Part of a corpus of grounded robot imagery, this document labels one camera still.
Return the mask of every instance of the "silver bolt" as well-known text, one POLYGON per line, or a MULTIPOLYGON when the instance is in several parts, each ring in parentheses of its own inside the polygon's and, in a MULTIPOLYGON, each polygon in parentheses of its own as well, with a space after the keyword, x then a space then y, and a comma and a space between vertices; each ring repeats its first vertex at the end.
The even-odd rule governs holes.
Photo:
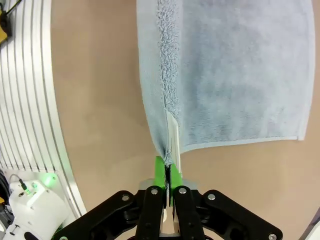
POLYGON ((156 188, 151 189, 151 193, 153 195, 156 195, 158 193, 158 190, 156 188))
POLYGON ((124 195, 123 197, 122 197, 122 201, 128 201, 129 200, 129 196, 128 195, 124 195))
POLYGON ((187 190, 185 188, 183 188, 183 187, 181 187, 179 189, 179 193, 181 193, 181 194, 185 194, 186 192, 187 192, 187 190))
POLYGON ((277 236, 273 233, 269 235, 269 240, 277 240, 277 236))
POLYGON ((208 199, 209 199, 209 200, 215 200, 215 199, 216 199, 216 196, 215 196, 214 194, 210 193, 210 194, 208 195, 208 199))

